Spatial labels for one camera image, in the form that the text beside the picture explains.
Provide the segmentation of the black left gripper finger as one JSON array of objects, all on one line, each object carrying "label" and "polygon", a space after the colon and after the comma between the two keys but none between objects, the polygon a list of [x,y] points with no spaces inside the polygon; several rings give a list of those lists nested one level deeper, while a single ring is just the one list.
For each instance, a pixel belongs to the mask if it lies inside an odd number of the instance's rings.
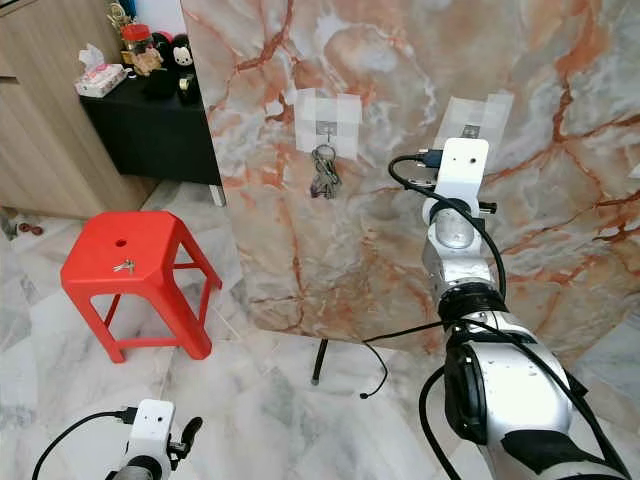
[{"label": "black left gripper finger", "polygon": [[177,442],[172,440],[172,462],[180,462],[186,460],[189,452],[195,444],[195,438],[198,430],[204,425],[204,419],[202,417],[193,417],[193,419],[187,422],[186,428],[183,429],[180,434],[180,439]]}]

